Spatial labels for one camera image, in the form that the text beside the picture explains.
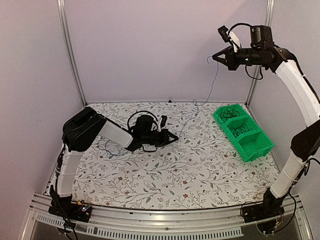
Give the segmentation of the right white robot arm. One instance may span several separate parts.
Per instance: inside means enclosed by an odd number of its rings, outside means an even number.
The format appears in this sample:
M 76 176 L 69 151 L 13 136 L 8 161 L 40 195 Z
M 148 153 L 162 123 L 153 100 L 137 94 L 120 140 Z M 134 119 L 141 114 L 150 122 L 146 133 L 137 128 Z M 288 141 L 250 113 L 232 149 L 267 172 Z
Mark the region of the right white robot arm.
M 290 145 L 289 157 L 278 178 L 266 190 L 264 198 L 270 198 L 259 206 L 262 218 L 269 218 L 278 210 L 275 200 L 284 198 L 299 181 L 303 169 L 320 147 L 320 99 L 305 77 L 296 56 L 273 41 L 272 29 L 266 25 L 250 25 L 250 47 L 243 48 L 231 28 L 221 26 L 218 33 L 230 45 L 212 55 L 212 59 L 235 71 L 240 65 L 261 66 L 271 70 L 284 83 L 295 100 L 306 128 L 296 134 Z

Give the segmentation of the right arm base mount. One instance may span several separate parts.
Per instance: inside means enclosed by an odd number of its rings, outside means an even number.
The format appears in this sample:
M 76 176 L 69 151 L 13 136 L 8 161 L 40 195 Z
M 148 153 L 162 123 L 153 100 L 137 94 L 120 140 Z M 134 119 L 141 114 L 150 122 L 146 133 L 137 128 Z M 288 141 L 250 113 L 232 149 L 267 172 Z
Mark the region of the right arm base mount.
M 240 207 L 240 215 L 245 223 L 281 216 L 284 213 L 285 210 L 282 203 L 270 199 L 263 202 L 246 201 Z

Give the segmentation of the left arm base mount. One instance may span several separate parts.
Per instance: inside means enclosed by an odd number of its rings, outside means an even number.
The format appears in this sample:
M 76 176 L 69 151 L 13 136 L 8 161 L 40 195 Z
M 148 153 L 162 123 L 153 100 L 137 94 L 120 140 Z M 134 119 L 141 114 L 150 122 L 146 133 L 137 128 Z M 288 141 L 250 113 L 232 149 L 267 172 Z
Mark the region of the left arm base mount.
M 52 199 L 48 212 L 69 220 L 88 223 L 92 213 L 92 204 L 83 200 L 72 202 L 71 196 Z

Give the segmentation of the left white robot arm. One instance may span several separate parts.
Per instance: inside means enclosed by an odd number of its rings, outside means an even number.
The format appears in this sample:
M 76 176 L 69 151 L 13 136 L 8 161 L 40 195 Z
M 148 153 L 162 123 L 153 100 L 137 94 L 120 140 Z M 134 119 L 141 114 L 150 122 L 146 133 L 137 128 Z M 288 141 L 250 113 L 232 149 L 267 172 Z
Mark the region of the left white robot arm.
M 81 157 L 96 137 L 110 140 L 130 152 L 145 145 L 160 148 L 178 141 L 178 136 L 165 127 L 167 116 L 157 118 L 146 110 L 135 112 L 133 116 L 137 116 L 135 124 L 128 124 L 124 128 L 93 108 L 85 107 L 63 125 L 62 149 L 55 169 L 56 179 L 49 191 L 55 201 L 55 209 L 63 217 L 70 217 L 75 211 L 70 202 L 73 180 Z

